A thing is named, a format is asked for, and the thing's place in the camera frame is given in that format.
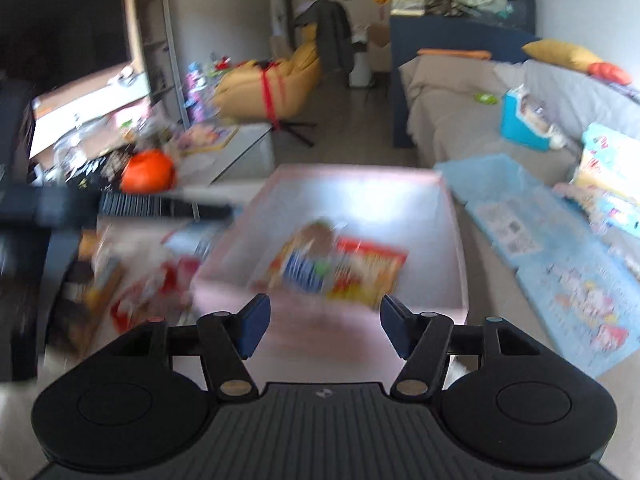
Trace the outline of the white low side table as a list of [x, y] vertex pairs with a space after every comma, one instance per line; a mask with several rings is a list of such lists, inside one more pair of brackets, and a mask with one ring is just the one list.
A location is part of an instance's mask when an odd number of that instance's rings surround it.
[[186, 156], [178, 167], [177, 184], [185, 188], [259, 180], [268, 178], [274, 168], [270, 125], [242, 125], [222, 150]]

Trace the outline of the blue white snack packet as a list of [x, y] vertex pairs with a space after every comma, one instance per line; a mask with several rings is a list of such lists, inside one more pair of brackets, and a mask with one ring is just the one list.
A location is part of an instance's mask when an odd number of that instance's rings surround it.
[[176, 256], [204, 260], [228, 229], [228, 222], [193, 221], [165, 235], [162, 246]]

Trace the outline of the grey covered sofa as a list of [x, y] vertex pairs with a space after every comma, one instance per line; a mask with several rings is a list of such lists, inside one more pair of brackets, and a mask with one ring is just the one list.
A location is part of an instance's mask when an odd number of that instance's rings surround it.
[[[407, 132], [422, 162], [506, 154], [529, 174], [552, 186], [568, 180], [577, 169], [579, 136], [592, 122], [636, 132], [639, 109], [628, 99], [591, 78], [537, 61], [510, 64], [480, 61], [447, 77], [442, 62], [414, 61], [401, 66], [409, 105]], [[537, 152], [512, 143], [500, 133], [502, 103], [483, 105], [477, 93], [502, 98], [524, 86], [541, 99], [544, 110], [568, 136], [559, 151]]]

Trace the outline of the orange round pumpkin container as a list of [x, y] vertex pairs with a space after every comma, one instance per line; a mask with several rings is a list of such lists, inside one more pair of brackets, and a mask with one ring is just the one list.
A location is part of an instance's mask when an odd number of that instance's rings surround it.
[[176, 182], [174, 162], [160, 150], [130, 158], [122, 172], [120, 189], [129, 194], [154, 194], [170, 190]]

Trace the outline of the green toy on sofa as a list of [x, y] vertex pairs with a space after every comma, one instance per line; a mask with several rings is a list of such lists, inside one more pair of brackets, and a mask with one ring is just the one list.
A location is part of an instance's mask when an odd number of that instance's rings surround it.
[[477, 93], [474, 100], [483, 105], [498, 105], [500, 103], [498, 96], [492, 93]]

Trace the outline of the black plum snack bag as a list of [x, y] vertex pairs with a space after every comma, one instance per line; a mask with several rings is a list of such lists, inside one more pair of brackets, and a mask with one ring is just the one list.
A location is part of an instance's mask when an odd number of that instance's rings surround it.
[[130, 158], [129, 152], [114, 150], [88, 160], [65, 178], [65, 185], [80, 190], [118, 191]]

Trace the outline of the blue cabinet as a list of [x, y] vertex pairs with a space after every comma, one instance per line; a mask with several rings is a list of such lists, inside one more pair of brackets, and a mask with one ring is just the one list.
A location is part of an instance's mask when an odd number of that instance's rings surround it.
[[449, 77], [463, 67], [480, 64], [471, 52], [491, 54], [494, 62], [521, 63], [528, 59], [522, 47], [537, 37], [524, 30], [487, 25], [467, 18], [436, 15], [390, 18], [390, 102], [392, 103], [392, 142], [395, 148], [412, 148], [407, 132], [409, 105], [400, 68], [414, 61], [442, 62], [439, 73]]

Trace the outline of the pink cardboard box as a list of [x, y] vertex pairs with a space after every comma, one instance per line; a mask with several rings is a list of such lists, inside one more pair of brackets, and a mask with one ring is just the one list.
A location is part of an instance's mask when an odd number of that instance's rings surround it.
[[210, 251], [192, 296], [212, 313], [268, 295], [271, 321], [247, 363], [258, 384], [389, 384], [402, 362], [380, 322], [384, 284], [413, 312], [465, 320], [462, 244], [442, 178], [283, 166]]

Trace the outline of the yellow rice cracker packet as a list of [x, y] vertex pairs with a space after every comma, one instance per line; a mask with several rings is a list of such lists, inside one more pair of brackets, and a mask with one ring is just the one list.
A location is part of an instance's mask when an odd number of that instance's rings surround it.
[[326, 296], [377, 311], [382, 299], [394, 291], [407, 259], [408, 252], [400, 248], [339, 236]]

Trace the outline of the colourful bottles cluster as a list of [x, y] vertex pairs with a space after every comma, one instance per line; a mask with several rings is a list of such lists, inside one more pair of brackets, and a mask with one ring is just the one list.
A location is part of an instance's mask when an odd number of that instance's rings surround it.
[[223, 56], [206, 64], [193, 62], [189, 65], [184, 80], [184, 107], [190, 123], [205, 122], [219, 113], [214, 96], [222, 77], [231, 68], [231, 58]]

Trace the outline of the blue label chocolate snack packet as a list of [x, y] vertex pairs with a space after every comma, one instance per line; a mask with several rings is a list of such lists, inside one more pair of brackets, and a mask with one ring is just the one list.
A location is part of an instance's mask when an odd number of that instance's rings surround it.
[[268, 288], [320, 294], [329, 281], [336, 254], [334, 225], [320, 218], [304, 224], [273, 257], [264, 275]]

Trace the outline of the black television screen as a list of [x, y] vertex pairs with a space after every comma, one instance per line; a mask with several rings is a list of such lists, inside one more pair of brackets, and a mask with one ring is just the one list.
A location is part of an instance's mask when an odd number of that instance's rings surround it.
[[131, 60], [125, 0], [1, 0], [1, 73], [38, 94]]

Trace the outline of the light blue cartoon mat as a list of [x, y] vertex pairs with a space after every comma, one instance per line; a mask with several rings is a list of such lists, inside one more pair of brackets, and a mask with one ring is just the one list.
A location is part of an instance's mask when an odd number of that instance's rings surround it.
[[567, 361], [598, 377], [639, 348], [639, 284], [576, 209], [505, 154], [440, 162]]

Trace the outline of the dark coat on rack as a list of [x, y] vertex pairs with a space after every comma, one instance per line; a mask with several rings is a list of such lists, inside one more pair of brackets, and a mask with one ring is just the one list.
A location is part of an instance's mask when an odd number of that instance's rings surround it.
[[341, 70], [348, 76], [355, 65], [352, 25], [341, 3], [316, 0], [294, 20], [295, 27], [316, 26], [316, 45], [325, 72]]

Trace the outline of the yellow cushion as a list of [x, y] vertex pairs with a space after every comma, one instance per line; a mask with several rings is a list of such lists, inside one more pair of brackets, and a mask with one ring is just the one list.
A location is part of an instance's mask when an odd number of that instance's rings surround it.
[[603, 62], [600, 56], [595, 55], [585, 47], [554, 39], [529, 42], [524, 44], [522, 51], [538, 62], [563, 67], [579, 73], [587, 73], [592, 64]]

